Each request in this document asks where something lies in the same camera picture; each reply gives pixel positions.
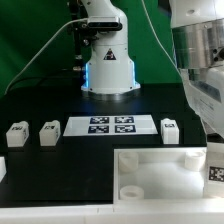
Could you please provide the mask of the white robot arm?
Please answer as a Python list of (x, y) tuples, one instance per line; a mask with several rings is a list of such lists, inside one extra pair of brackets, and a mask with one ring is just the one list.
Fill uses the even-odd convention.
[[(171, 7), (174, 67), (189, 106), (224, 137), (224, 0), (165, 0)], [(111, 0), (81, 0), (96, 33), (82, 90), (121, 96), (140, 88), (128, 55), (126, 15)]]

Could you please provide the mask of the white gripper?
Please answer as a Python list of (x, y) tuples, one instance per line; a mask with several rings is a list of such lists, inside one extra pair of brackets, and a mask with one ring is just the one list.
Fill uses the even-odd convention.
[(224, 138), (224, 66), (181, 69), (180, 76), (189, 106)]

